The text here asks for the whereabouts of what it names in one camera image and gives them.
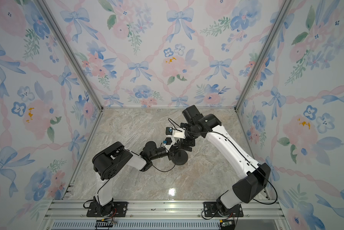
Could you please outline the black round microphone stand base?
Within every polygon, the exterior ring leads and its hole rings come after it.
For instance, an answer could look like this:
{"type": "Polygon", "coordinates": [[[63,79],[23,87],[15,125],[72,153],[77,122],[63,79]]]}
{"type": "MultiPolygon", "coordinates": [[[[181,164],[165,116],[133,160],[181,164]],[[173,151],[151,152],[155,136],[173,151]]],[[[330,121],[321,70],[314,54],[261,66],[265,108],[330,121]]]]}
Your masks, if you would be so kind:
{"type": "Polygon", "coordinates": [[[177,166],[182,166],[188,161],[188,154],[185,150],[178,150],[172,156],[172,162],[177,166]]]}

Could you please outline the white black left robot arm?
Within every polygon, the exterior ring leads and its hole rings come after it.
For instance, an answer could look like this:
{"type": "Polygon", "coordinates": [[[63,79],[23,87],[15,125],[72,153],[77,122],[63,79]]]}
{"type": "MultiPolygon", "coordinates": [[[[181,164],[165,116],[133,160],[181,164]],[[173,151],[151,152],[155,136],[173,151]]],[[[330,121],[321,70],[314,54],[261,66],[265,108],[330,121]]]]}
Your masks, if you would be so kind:
{"type": "Polygon", "coordinates": [[[149,141],[145,144],[141,153],[136,154],[128,150],[121,142],[116,142],[101,152],[93,159],[93,169],[96,175],[96,193],[85,207],[87,217],[124,217],[126,215],[127,202],[114,202],[113,179],[124,168],[131,166],[141,172],[149,168],[155,168],[153,160],[167,157],[174,166],[185,164],[186,154],[181,151],[168,151],[166,147],[157,147],[156,143],[149,141]]]}

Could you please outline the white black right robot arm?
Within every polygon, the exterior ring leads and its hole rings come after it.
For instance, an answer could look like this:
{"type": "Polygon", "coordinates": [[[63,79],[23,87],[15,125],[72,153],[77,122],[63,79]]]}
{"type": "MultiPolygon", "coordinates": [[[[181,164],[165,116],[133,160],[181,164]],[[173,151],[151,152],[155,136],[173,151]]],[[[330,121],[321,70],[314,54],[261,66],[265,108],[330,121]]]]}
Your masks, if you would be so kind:
{"type": "Polygon", "coordinates": [[[220,214],[228,215],[233,207],[249,203],[266,188],[269,184],[270,166],[260,164],[247,154],[215,115],[204,116],[194,105],[186,108],[182,114],[187,121],[181,124],[184,140],[188,143],[198,137],[208,140],[226,158],[239,177],[238,182],[217,198],[217,210],[220,214]]]}

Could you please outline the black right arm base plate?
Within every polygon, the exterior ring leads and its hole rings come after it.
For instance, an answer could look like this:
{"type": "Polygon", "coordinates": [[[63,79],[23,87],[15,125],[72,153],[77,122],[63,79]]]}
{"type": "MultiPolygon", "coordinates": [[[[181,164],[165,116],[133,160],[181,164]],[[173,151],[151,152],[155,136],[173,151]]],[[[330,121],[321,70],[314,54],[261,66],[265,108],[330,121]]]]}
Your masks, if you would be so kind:
{"type": "Polygon", "coordinates": [[[243,217],[243,209],[241,204],[236,204],[232,208],[227,208],[220,202],[220,199],[216,201],[205,201],[203,202],[202,217],[204,219],[212,218],[224,218],[228,219],[233,217],[243,217]]]}

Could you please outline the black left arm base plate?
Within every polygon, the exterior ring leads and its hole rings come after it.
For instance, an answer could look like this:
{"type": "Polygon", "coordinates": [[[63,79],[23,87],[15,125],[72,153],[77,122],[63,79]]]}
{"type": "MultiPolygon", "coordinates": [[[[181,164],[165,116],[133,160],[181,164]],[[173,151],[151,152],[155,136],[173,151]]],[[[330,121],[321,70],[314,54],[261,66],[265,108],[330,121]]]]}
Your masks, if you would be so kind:
{"type": "Polygon", "coordinates": [[[125,217],[128,208],[128,202],[118,201],[110,202],[104,206],[92,201],[87,208],[86,217],[90,218],[111,218],[111,217],[125,217]]]}

